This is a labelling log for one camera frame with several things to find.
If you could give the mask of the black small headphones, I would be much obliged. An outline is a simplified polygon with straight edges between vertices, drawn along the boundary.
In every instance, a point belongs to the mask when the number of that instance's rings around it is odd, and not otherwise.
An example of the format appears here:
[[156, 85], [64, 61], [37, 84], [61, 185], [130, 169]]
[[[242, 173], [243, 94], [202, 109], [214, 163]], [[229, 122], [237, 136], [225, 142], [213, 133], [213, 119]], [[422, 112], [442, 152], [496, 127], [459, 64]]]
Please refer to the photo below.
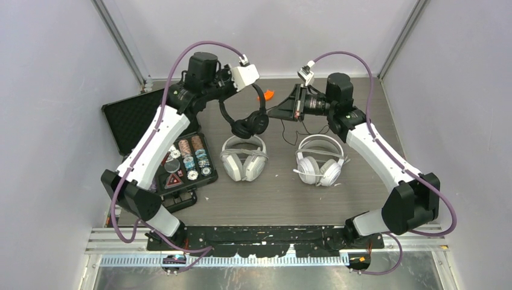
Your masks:
[[231, 132], [243, 140], [248, 140], [255, 135], [262, 134], [269, 125], [269, 116], [267, 115], [266, 100], [264, 99], [264, 92], [257, 84], [251, 85], [257, 95], [259, 107], [257, 110], [251, 112], [248, 116], [241, 119], [233, 119], [226, 108], [226, 98], [219, 100], [219, 109], [222, 117], [229, 123]]

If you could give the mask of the white round gaming headphones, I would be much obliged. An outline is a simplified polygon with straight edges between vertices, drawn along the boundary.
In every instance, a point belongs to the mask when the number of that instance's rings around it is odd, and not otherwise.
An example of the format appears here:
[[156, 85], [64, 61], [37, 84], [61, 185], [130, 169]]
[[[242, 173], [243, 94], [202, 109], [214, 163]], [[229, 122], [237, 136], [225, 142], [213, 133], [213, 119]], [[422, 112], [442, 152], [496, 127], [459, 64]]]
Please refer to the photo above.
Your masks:
[[295, 151], [296, 168], [300, 180], [317, 187], [332, 186], [348, 161], [340, 142], [325, 134], [305, 137]]

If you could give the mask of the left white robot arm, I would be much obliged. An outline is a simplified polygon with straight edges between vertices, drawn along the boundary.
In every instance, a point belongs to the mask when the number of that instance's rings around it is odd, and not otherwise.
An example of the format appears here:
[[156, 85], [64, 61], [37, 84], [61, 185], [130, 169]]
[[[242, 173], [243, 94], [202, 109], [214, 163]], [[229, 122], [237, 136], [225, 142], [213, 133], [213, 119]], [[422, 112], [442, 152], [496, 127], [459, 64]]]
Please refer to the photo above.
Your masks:
[[180, 80], [173, 83], [167, 79], [154, 117], [131, 153], [115, 170], [102, 173], [101, 182], [111, 199], [110, 212], [114, 213], [116, 206], [131, 212], [161, 234], [163, 244], [171, 250], [184, 245], [184, 223], [166, 209], [150, 186], [171, 145], [206, 104], [241, 90], [237, 70], [220, 64], [215, 54], [194, 53]]

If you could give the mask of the white grey angular headphones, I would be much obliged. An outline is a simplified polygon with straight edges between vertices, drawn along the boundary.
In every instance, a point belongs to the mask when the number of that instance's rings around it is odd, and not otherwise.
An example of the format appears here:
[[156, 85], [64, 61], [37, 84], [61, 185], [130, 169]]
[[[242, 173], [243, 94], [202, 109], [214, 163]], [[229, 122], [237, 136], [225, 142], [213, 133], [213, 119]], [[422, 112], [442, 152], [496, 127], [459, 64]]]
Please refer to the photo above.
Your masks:
[[233, 135], [224, 142], [220, 159], [233, 181], [252, 182], [260, 176], [269, 157], [260, 137], [242, 139]]

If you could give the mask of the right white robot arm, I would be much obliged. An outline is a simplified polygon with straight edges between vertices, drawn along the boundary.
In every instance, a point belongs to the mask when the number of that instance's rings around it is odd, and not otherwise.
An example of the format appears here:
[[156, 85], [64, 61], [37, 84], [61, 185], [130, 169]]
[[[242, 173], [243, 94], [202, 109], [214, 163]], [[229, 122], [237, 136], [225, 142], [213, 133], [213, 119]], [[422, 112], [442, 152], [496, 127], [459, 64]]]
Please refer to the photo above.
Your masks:
[[325, 116], [329, 129], [362, 156], [383, 181], [389, 191], [383, 207], [345, 221], [346, 243], [360, 248], [372, 234], [401, 235], [434, 221], [439, 214], [440, 198], [435, 191], [440, 180], [408, 164], [377, 133], [365, 113], [354, 105], [353, 89], [350, 77], [339, 72], [328, 76], [325, 92], [296, 84], [268, 115], [287, 121], [301, 121], [305, 115]]

